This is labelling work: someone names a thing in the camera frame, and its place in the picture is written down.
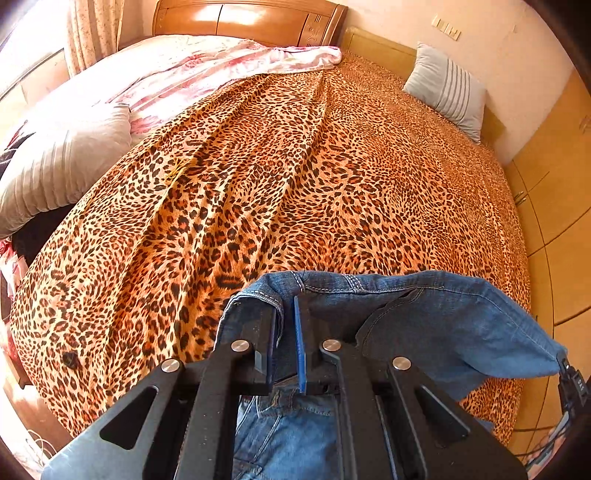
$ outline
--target metal screw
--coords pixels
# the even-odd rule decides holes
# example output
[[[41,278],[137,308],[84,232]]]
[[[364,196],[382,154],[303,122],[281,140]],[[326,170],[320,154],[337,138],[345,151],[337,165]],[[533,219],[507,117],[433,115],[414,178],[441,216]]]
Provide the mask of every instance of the metal screw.
[[[340,350],[340,342],[338,340],[329,338],[328,340],[322,342],[322,348],[327,352],[336,352]]]
[[[179,362],[175,358],[169,358],[168,360],[162,362],[160,368],[166,373],[171,374],[172,372],[176,372],[180,368],[180,366],[181,362]]]
[[[392,360],[392,366],[396,370],[408,370],[410,368],[410,360],[405,356],[398,356]]]
[[[232,350],[235,352],[246,352],[250,345],[251,344],[248,343],[248,340],[235,340],[232,342]]]

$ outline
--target blue jeans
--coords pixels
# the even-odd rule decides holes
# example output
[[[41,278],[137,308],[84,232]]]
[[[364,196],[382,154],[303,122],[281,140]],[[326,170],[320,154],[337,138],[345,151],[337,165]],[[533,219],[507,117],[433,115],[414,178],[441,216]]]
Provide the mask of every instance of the blue jeans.
[[[487,281],[441,271],[400,277],[267,274],[230,299],[216,343],[239,338],[243,321],[229,313],[245,297],[259,299],[278,312],[276,378],[295,375],[293,298],[304,293],[311,318],[323,319],[330,337],[356,345],[368,358],[409,358],[455,400],[487,377],[554,375],[556,356],[566,350]],[[330,396],[300,395],[296,387],[243,400],[233,478],[336,479],[334,413]]]

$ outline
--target striped pillow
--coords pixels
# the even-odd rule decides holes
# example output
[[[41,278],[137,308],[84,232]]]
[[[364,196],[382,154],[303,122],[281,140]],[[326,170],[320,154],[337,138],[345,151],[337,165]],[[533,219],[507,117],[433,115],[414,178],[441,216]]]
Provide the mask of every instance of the striped pillow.
[[[486,89],[444,53],[419,42],[414,70],[402,90],[434,108],[474,142],[480,142]]]

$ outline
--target cabinet handle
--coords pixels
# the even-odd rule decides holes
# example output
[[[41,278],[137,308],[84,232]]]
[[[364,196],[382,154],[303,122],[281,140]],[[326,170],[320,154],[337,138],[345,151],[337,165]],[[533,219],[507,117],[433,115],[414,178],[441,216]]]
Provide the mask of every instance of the cabinet handle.
[[[585,115],[579,124],[579,130],[581,130],[582,133],[585,133],[589,124],[591,124],[591,116]]]

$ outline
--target pink cloth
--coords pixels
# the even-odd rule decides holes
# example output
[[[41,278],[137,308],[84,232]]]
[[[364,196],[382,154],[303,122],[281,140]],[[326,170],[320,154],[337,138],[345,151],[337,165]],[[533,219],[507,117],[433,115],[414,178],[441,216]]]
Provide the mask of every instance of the pink cloth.
[[[0,240],[0,271],[7,283],[7,293],[11,300],[28,271],[27,262],[12,249],[10,240]]]
[[[26,116],[26,131],[97,103],[124,102],[132,111],[132,145],[224,85],[260,73],[331,69],[337,47],[265,47],[215,35],[160,35],[117,52],[76,75]]]

